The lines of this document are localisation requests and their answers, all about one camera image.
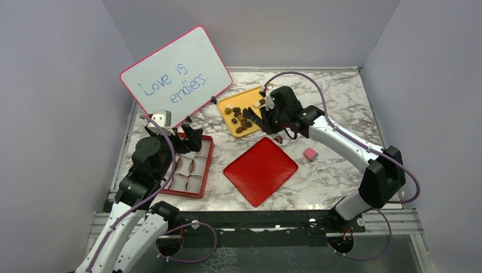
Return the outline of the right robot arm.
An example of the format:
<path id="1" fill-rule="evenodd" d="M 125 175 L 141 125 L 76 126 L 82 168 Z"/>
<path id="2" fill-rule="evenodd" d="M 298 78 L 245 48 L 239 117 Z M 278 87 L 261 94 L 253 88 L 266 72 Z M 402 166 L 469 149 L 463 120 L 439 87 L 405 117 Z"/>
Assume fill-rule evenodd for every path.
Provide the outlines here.
<path id="1" fill-rule="evenodd" d="M 382 208 L 406 183 L 399 149 L 381 146 L 344 131 L 329 122 L 325 112 L 316 106 L 303 107 L 292 88 L 269 87 L 264 105 L 256 113 L 251 107 L 242 110 L 243 117 L 251 120 L 267 134 L 285 129 L 319 142 L 350 162 L 362 174 L 358 190 L 342 198 L 331 210 L 328 224 L 342 231 L 351 219 L 369 209 Z"/>

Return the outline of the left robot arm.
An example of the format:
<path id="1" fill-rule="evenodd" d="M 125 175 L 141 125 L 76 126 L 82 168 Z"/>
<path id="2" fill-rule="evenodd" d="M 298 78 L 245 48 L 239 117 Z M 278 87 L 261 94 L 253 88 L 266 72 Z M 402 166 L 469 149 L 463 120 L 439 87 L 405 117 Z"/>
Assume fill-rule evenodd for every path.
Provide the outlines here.
<path id="1" fill-rule="evenodd" d="M 176 231 L 179 210 L 165 201 L 152 201 L 173 179 L 176 156 L 201 150 L 203 130 L 181 127 L 183 138 L 148 122 L 149 136 L 136 144 L 109 218 L 76 272 L 130 272 L 158 236 Z"/>

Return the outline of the black tweezers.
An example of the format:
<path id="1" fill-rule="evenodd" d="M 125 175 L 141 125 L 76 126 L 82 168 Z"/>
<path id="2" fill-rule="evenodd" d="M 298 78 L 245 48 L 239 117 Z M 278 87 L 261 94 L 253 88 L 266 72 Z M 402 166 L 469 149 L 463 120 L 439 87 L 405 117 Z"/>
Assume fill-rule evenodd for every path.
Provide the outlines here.
<path id="1" fill-rule="evenodd" d="M 273 135 L 272 138 L 273 138 L 273 140 L 274 140 L 275 142 L 277 142 L 278 144 L 283 144 L 284 139 L 283 139 L 283 137 L 282 137 L 281 135 L 275 134 L 275 135 Z"/>

